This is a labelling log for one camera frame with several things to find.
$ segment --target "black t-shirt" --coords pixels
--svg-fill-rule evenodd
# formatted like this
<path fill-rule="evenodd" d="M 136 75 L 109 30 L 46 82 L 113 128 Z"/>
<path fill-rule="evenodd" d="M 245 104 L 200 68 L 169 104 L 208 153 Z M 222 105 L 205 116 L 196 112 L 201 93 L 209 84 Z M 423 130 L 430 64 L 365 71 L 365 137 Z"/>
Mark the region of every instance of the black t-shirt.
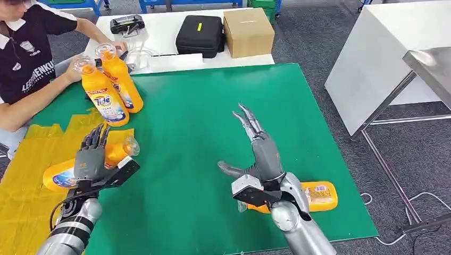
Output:
<path fill-rule="evenodd" d="M 77 19 L 33 2 L 21 19 L 6 26 L 10 37 L 0 35 L 0 104 L 14 104 L 55 78 L 47 35 L 73 31 Z"/>

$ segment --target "cardboard box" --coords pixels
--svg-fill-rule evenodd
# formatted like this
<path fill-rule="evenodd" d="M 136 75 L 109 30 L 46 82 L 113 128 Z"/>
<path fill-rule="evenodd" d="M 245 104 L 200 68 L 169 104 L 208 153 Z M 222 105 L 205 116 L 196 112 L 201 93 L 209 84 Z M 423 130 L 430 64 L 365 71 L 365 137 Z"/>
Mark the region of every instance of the cardboard box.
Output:
<path fill-rule="evenodd" d="M 271 53 L 274 30 L 262 8 L 224 12 L 224 32 L 232 58 Z"/>

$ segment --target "silver robotic arm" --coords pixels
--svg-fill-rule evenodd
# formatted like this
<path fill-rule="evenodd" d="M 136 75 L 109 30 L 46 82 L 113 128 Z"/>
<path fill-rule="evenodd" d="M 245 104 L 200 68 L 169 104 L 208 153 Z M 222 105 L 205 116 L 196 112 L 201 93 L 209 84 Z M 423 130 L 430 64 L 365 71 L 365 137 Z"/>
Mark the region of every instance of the silver robotic arm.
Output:
<path fill-rule="evenodd" d="M 232 183 L 233 198 L 255 206 L 267 205 L 275 225 L 283 232 L 294 255 L 336 255 L 337 252 L 309 214 L 308 200 L 300 181 L 282 170 L 279 152 L 271 137 L 263 131 L 254 114 L 239 104 L 244 117 L 238 118 L 252 145 L 255 164 L 245 170 L 218 166 L 237 178 Z"/>
<path fill-rule="evenodd" d="M 94 225 L 102 215 L 102 206 L 97 200 L 99 191 L 121 186 L 139 169 L 139 165 L 129 156 L 114 169 L 104 169 L 110 127 L 101 136 L 102 127 L 103 124 L 100 124 L 83 139 L 74 165 L 77 186 L 69 190 L 66 199 L 52 210 L 49 221 L 51 232 L 37 255 L 81 255 L 88 245 Z M 53 226 L 53 214 L 60 205 L 61 212 Z"/>

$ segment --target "yellow sheet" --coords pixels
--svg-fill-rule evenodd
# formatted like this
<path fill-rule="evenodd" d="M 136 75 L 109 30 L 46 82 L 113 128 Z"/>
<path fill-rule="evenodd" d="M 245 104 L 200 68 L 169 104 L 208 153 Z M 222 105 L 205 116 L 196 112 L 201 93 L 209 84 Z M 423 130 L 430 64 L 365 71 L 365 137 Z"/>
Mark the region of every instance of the yellow sheet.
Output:
<path fill-rule="evenodd" d="M 35 254 L 49 235 L 49 215 L 67 192 L 43 185 L 43 173 L 51 165 L 74 158 L 82 139 L 99 123 L 100 114 L 71 117 L 63 133 L 59 125 L 30 126 L 0 182 L 0 255 Z M 134 129 L 111 131 L 107 143 L 119 143 Z"/>

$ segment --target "black zipper case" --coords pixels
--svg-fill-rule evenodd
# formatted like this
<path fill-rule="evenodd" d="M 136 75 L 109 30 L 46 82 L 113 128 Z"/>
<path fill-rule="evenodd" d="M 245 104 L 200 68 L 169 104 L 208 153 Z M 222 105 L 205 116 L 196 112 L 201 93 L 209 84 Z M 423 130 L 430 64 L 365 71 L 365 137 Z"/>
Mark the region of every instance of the black zipper case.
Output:
<path fill-rule="evenodd" d="M 221 18 L 214 16 L 186 16 L 176 39 L 179 54 L 202 53 L 204 58 L 223 52 L 224 43 Z"/>

